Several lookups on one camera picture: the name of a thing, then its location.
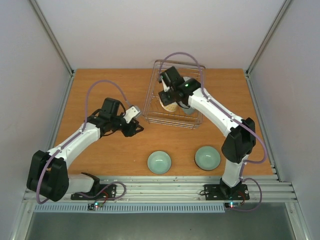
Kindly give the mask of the yellow blue patterned bowl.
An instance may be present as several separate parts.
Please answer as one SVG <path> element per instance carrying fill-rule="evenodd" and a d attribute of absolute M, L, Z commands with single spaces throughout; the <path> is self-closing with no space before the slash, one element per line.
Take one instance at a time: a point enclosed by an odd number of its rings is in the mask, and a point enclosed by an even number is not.
<path fill-rule="evenodd" d="M 159 100 L 159 103 L 165 111 L 170 112 L 170 113 L 175 112 L 179 107 L 176 102 L 170 103 L 168 105 L 164 105 L 163 102 L 161 100 Z"/>

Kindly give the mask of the grey speckled bowl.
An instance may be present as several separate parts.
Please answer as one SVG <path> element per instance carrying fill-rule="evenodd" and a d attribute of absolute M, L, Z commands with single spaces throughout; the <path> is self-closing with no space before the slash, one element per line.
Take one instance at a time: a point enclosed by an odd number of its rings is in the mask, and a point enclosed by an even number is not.
<path fill-rule="evenodd" d="M 186 114 L 186 115 L 192 115 L 196 110 L 192 107 L 189 107 L 189 108 L 182 108 L 183 112 Z"/>

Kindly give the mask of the green ring patterned bowl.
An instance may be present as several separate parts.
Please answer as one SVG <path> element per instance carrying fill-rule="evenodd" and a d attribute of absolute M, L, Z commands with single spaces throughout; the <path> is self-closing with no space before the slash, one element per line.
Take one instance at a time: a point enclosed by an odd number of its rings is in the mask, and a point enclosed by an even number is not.
<path fill-rule="evenodd" d="M 157 175 L 167 173 L 172 166 L 171 157 L 164 151 L 155 151 L 147 159 L 148 169 Z"/>

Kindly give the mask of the pale green bowl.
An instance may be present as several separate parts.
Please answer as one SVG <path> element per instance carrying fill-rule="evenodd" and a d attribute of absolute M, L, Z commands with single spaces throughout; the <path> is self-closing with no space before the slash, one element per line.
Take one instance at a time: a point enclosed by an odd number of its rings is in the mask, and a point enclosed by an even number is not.
<path fill-rule="evenodd" d="M 194 155 L 195 164 L 204 171 L 212 171 L 221 163 L 220 153 L 212 146 L 200 147 Z"/>

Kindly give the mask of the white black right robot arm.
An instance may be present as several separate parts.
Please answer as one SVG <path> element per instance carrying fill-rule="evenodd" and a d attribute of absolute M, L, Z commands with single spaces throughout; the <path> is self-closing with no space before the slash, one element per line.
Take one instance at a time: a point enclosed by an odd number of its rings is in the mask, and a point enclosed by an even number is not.
<path fill-rule="evenodd" d="M 243 165 L 256 145 L 255 122 L 232 113 L 210 96 L 203 85 L 194 78 L 185 79 L 172 66 L 159 74 L 163 90 L 159 92 L 164 106 L 177 103 L 191 107 L 208 118 L 225 137 L 221 147 L 226 159 L 224 173 L 219 182 L 219 192 L 224 199 L 234 197 L 242 185 Z"/>

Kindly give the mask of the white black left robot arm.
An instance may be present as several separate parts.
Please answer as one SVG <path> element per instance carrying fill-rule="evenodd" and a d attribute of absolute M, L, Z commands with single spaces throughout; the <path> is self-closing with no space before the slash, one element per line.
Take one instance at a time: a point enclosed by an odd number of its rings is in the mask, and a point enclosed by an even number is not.
<path fill-rule="evenodd" d="M 46 200 L 57 202 L 66 194 L 77 194 L 87 199 L 96 199 L 105 190 L 100 179 L 90 173 L 70 175 L 68 169 L 72 162 L 91 144 L 103 137 L 120 131 L 125 137 L 132 137 L 143 131 L 137 121 L 141 114 L 136 105 L 124 109 L 116 99 L 106 98 L 102 107 L 85 118 L 84 123 L 65 141 L 56 147 L 38 150 L 31 159 L 26 187 L 36 193 L 39 204 Z"/>

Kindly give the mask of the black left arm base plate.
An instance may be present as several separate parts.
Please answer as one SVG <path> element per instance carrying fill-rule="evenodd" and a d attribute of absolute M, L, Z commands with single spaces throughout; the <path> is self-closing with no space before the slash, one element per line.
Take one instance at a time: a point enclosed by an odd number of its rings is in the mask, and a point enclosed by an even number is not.
<path fill-rule="evenodd" d="M 73 193 L 70 197 L 73 201 L 90 201 L 90 200 L 98 200 L 104 199 L 106 196 L 109 198 L 114 198 L 116 196 L 117 186 L 115 184 L 111 184 L 107 186 L 106 184 L 101 184 L 98 187 L 94 187 L 89 192 L 76 192 Z"/>

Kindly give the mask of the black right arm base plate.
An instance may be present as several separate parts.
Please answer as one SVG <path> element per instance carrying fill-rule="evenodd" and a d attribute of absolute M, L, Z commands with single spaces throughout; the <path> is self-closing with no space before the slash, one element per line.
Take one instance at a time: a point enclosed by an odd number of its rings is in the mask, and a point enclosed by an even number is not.
<path fill-rule="evenodd" d="M 205 184 L 202 193 L 206 201 L 247 201 L 250 199 L 248 186 L 246 184 L 241 184 L 229 196 L 224 195 L 219 184 Z"/>

